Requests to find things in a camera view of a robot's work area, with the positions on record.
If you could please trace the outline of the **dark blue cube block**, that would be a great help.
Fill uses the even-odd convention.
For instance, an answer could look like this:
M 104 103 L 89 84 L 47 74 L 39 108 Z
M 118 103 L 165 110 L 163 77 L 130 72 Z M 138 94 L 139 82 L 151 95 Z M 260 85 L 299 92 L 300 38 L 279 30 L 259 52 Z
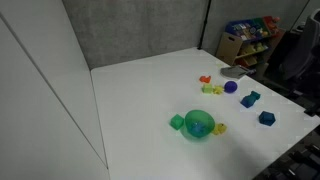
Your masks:
M 263 125 L 272 126 L 275 121 L 276 119 L 273 113 L 263 111 L 259 115 L 259 122 Z

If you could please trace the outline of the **light green cube block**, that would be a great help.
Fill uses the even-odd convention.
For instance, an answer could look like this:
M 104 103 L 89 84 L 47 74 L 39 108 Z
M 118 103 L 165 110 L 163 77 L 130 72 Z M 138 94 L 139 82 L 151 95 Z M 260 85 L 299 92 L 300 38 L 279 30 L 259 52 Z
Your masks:
M 213 92 L 213 86 L 211 84 L 205 83 L 202 86 L 202 92 L 206 94 L 210 94 Z

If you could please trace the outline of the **blue rectangular block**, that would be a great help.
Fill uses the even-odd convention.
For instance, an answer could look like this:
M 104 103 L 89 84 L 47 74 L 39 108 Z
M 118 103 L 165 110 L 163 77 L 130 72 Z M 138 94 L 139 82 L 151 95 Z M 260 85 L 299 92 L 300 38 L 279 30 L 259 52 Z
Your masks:
M 251 95 L 248 95 L 248 96 L 245 96 L 242 100 L 241 100 L 241 104 L 246 107 L 246 108 L 249 108 L 251 106 L 254 105 L 256 99 L 254 96 L 251 96 Z

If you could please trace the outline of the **orange rubber toy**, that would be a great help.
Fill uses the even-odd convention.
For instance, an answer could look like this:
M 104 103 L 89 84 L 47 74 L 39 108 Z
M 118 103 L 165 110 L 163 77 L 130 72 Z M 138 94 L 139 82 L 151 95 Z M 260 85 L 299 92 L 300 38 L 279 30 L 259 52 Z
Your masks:
M 201 76 L 199 78 L 199 81 L 202 82 L 202 83 L 210 83 L 211 81 L 211 76 Z

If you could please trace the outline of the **green translucent bowl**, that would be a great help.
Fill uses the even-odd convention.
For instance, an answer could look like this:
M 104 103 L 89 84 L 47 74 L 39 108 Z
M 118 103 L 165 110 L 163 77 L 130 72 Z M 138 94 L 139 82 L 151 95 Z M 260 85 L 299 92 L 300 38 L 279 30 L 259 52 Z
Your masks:
M 215 128 L 215 120 L 203 110 L 191 110 L 185 116 L 185 125 L 193 137 L 203 138 Z

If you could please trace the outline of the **light blue toy in bowl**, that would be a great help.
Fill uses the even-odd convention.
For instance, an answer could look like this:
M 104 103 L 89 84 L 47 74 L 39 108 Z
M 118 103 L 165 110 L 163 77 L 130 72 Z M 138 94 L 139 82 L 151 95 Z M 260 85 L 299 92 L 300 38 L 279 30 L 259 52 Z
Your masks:
M 202 122 L 194 122 L 191 125 L 191 131 L 194 133 L 203 133 L 205 129 L 205 125 Z

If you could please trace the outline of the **yellow star toy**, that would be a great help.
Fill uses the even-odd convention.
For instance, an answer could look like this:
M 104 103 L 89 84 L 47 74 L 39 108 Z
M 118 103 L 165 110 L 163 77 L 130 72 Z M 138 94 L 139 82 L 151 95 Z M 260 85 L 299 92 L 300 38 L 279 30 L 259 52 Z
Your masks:
M 220 94 L 222 94 L 223 92 L 224 92 L 224 87 L 223 87 L 223 86 L 217 85 L 217 86 L 215 86 L 215 87 L 213 88 L 213 93 L 214 93 L 214 94 L 220 95 Z

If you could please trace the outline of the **purple spiky ball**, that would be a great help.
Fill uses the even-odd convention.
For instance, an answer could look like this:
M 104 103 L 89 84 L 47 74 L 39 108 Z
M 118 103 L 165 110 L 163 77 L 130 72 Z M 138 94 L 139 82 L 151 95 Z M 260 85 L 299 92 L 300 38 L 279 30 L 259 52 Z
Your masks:
M 224 85 L 224 91 L 226 93 L 234 93 L 238 88 L 238 85 L 235 81 L 228 81 Z

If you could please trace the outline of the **yellow rubber duck toy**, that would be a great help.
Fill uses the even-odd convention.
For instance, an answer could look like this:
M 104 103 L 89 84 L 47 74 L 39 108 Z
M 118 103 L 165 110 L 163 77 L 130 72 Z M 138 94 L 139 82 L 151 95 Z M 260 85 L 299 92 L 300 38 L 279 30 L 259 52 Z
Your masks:
M 223 134 L 227 129 L 227 126 L 223 123 L 219 123 L 219 124 L 216 124 L 212 133 L 214 135 L 219 135 L 219 134 Z

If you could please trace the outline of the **grey folded cloth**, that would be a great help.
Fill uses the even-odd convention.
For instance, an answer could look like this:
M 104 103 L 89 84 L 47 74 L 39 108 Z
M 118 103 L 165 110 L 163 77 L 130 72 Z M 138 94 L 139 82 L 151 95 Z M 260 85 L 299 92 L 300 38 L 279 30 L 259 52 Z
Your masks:
M 252 75 L 256 72 L 255 69 L 250 70 L 244 66 L 236 65 L 224 67 L 220 69 L 220 74 L 226 78 L 241 79 L 245 75 Z

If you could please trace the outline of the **toy shelf with bins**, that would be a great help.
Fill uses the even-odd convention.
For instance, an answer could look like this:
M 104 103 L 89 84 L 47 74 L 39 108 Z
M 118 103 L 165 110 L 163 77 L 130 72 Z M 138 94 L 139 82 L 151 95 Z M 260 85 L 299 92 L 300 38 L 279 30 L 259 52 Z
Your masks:
M 279 21 L 279 17 L 264 16 L 228 22 L 216 57 L 230 66 L 251 68 L 267 63 L 285 34 Z

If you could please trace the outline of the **black vertical pole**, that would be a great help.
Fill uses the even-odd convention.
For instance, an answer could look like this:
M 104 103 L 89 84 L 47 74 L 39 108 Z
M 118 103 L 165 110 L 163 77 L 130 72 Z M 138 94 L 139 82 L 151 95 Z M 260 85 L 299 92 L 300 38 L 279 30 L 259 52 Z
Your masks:
M 211 8 L 211 3 L 212 3 L 212 0 L 208 0 L 206 11 L 205 11 L 205 16 L 204 16 L 204 21 L 203 21 L 203 26 L 202 26 L 201 34 L 200 34 L 200 38 L 199 38 L 199 43 L 197 45 L 198 50 L 202 49 L 203 39 L 204 39 L 206 26 L 207 26 L 207 22 L 208 22 L 208 17 L 209 17 L 209 13 L 210 13 L 210 8 Z

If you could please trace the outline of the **black office chair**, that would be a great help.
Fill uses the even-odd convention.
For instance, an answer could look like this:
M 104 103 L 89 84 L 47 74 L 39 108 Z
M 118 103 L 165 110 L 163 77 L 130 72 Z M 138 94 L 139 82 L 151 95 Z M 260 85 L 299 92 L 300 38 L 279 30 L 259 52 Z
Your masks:
M 303 97 L 313 106 L 305 109 L 309 116 L 319 114 L 320 99 L 320 9 L 306 19 L 299 39 L 276 50 L 265 77 L 273 90 L 289 99 Z

